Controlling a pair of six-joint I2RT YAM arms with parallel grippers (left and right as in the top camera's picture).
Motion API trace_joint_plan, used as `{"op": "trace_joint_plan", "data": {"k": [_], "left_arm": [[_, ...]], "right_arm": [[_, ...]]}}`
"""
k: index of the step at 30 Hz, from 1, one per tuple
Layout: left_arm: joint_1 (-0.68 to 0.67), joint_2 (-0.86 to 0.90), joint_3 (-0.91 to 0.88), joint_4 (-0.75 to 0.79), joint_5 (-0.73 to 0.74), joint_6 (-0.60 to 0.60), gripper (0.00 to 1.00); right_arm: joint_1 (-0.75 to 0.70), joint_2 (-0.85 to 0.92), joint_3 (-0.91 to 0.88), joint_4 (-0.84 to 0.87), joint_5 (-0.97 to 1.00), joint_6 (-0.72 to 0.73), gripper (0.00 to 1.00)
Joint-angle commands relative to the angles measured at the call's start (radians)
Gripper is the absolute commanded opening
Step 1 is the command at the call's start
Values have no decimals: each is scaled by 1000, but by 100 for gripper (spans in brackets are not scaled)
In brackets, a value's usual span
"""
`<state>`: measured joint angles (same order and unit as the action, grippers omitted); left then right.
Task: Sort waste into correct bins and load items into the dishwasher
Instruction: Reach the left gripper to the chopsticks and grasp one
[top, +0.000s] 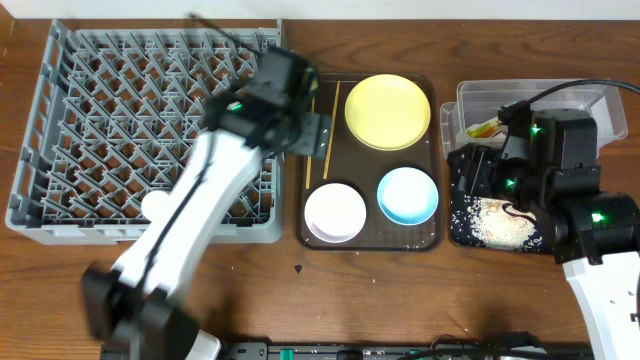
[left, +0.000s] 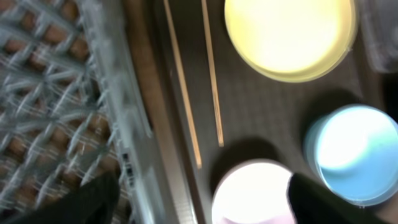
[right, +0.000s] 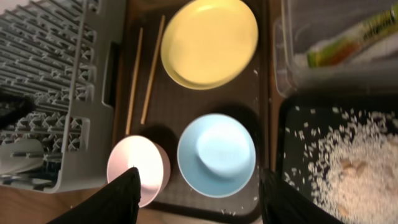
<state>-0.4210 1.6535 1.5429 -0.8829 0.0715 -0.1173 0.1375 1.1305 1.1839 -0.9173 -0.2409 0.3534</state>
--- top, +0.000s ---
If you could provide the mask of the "green snack wrapper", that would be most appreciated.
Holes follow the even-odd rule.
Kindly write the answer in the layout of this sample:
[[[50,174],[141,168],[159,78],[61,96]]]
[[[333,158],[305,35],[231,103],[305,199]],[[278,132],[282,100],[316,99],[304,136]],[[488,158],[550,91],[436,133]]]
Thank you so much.
[[[467,134],[471,138],[488,139],[501,133],[501,123],[497,117],[489,119],[483,123],[475,124],[467,129]]]

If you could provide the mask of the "wooden chopstick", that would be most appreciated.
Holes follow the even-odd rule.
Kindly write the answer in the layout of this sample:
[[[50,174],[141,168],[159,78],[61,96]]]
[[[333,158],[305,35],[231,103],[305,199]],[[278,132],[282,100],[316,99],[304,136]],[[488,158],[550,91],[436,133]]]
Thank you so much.
[[[334,130],[335,130],[335,124],[336,124],[336,116],[337,116],[339,96],[340,96],[340,87],[341,87],[341,81],[337,81],[336,82],[336,88],[335,88],[335,94],[334,94],[334,100],[333,100],[333,104],[332,104],[331,128],[330,128],[330,134],[329,134],[329,142],[328,142],[327,153],[326,153],[326,158],[325,158],[324,167],[323,167],[323,176],[322,176],[323,180],[327,180],[328,179],[328,173],[329,173],[329,168],[330,168],[330,159],[331,159],[331,153],[332,153],[332,147],[333,147]]]
[[[315,112],[315,96],[312,98],[311,101],[311,112]],[[307,156],[306,159],[306,173],[305,173],[305,190],[309,190],[311,187],[311,171],[312,171],[312,157],[311,156]]]

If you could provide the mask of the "light blue bowl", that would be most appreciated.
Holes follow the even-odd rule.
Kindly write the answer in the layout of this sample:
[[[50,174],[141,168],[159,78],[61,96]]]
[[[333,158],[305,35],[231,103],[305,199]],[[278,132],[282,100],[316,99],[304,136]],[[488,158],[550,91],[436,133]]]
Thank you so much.
[[[376,199],[382,213],[401,226],[417,226],[430,220],[439,205],[435,181],[414,167],[389,171],[380,180]]]

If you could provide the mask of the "pink bowl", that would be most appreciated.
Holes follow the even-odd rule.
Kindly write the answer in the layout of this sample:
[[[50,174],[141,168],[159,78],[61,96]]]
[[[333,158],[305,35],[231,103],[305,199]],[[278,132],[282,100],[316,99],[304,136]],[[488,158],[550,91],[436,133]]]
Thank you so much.
[[[304,222],[323,242],[338,244],[353,239],[364,228],[367,208],[353,187],[329,183],[314,190],[304,206]]]

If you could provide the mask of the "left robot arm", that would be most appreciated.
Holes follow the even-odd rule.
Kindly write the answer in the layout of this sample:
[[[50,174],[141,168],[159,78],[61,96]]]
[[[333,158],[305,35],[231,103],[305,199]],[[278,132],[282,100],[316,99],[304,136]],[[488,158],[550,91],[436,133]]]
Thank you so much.
[[[266,156],[323,158],[328,116],[310,110],[319,86],[304,57],[271,46],[246,80],[208,98],[191,158],[149,226],[108,271],[81,277],[90,334],[103,359],[216,359],[221,341],[182,307],[222,220]]]

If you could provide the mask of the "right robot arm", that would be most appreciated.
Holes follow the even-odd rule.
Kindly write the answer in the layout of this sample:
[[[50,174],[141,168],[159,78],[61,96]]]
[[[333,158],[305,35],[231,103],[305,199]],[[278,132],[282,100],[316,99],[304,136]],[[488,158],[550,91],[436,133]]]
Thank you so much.
[[[500,149],[468,143],[447,162],[453,186],[534,216],[563,268],[597,359],[639,356],[639,207],[600,188],[597,123],[579,109],[498,111]]]

